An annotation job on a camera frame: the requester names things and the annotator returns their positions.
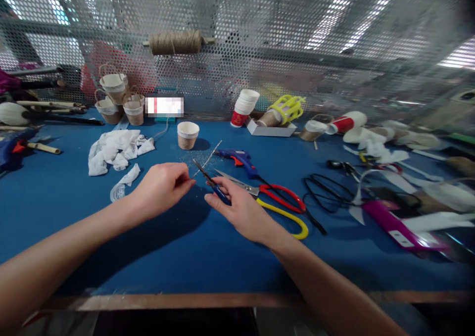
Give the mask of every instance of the person's left hand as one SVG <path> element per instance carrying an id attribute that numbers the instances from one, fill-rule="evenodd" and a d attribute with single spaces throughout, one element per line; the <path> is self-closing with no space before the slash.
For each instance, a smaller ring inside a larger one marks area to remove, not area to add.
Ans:
<path id="1" fill-rule="evenodd" d="M 174 206 L 195 183 L 185 163 L 157 164 L 126 198 L 135 206 L 141 223 Z"/>

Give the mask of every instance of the red paper cup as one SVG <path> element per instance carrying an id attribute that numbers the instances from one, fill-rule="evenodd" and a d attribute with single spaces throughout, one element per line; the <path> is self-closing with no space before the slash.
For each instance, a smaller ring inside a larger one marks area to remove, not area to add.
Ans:
<path id="1" fill-rule="evenodd" d="M 246 122 L 246 119 L 249 117 L 249 114 L 243 115 L 236 110 L 233 113 L 233 117 L 231 118 L 231 126 L 239 128 L 242 127 L 242 125 Z"/>
<path id="2" fill-rule="evenodd" d="M 330 135 L 345 133 L 352 128 L 363 126 L 366 121 L 367 117 L 364 113 L 351 111 L 331 122 L 326 133 Z"/>

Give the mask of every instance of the red and yellow scissors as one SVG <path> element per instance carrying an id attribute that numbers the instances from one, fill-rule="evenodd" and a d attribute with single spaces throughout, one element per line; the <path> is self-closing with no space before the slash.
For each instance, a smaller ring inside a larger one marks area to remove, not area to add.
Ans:
<path id="1" fill-rule="evenodd" d="M 284 211 L 278 207 L 275 207 L 273 205 L 270 205 L 264 201 L 262 201 L 261 199 L 259 199 L 258 195 L 260 192 L 264 193 L 265 195 L 269 196 L 270 198 L 272 198 L 273 200 L 275 200 L 276 202 L 278 202 L 279 204 L 281 204 L 282 206 L 285 206 L 286 208 L 288 208 L 289 210 L 293 211 L 293 212 L 296 212 L 296 213 L 303 213 L 305 210 L 306 210 L 306 207 L 305 207 L 305 204 L 303 203 L 303 201 L 294 193 L 292 192 L 291 190 L 287 189 L 287 188 L 284 188 L 280 185 L 271 185 L 271 187 L 274 189 L 274 190 L 281 190 L 281 191 L 284 191 L 286 192 L 287 194 L 289 194 L 298 204 L 299 208 L 295 207 L 295 206 L 292 206 L 291 204 L 289 204 L 288 202 L 282 200 L 280 197 L 272 194 L 269 189 L 269 185 L 259 185 L 258 188 L 256 187 L 252 187 L 248 184 L 245 184 L 241 181 L 239 181 L 238 179 L 235 179 L 233 178 L 231 175 L 228 175 L 228 174 L 225 174 L 217 169 L 215 169 L 216 172 L 218 172 L 220 175 L 224 176 L 225 178 L 228 178 L 229 180 L 231 180 L 233 183 L 235 183 L 237 186 L 239 186 L 240 188 L 243 188 L 244 190 L 246 190 L 247 192 L 249 192 L 251 195 L 254 196 L 254 198 L 256 199 L 256 202 L 261 205 L 262 207 L 264 208 L 267 208 L 271 211 L 274 211 L 274 212 L 277 212 L 289 219 L 291 219 L 292 221 L 295 221 L 301 228 L 302 228 L 302 231 L 299 233 L 299 234 L 294 234 L 292 236 L 294 236 L 296 239 L 298 240 L 303 240 L 304 238 L 307 238 L 308 236 L 308 227 L 307 225 L 301 220 L 299 219 L 298 217 L 292 215 L 291 213 L 288 213 L 287 211 Z"/>

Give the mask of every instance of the blue glue gun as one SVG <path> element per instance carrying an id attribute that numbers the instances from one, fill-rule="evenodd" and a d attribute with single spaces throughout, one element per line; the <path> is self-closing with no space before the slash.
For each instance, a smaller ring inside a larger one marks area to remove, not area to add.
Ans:
<path id="1" fill-rule="evenodd" d="M 13 133 L 0 141 L 0 171 L 15 170 L 21 164 L 21 153 L 25 147 L 21 144 L 33 138 L 38 130 L 28 128 L 23 131 Z"/>
<path id="2" fill-rule="evenodd" d="M 214 154 L 219 155 L 223 158 L 234 159 L 234 165 L 243 166 L 246 170 L 248 178 L 256 179 L 259 177 L 257 169 L 251 164 L 251 156 L 245 150 L 221 149 L 216 150 Z"/>

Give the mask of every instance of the white cardboard box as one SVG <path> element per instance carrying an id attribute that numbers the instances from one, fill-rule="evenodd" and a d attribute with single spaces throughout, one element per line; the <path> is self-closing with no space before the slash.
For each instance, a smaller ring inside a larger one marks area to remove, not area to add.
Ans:
<path id="1" fill-rule="evenodd" d="M 297 129 L 293 123 L 289 123 L 287 127 L 259 127 L 250 117 L 246 120 L 246 127 L 253 136 L 269 137 L 290 137 Z"/>

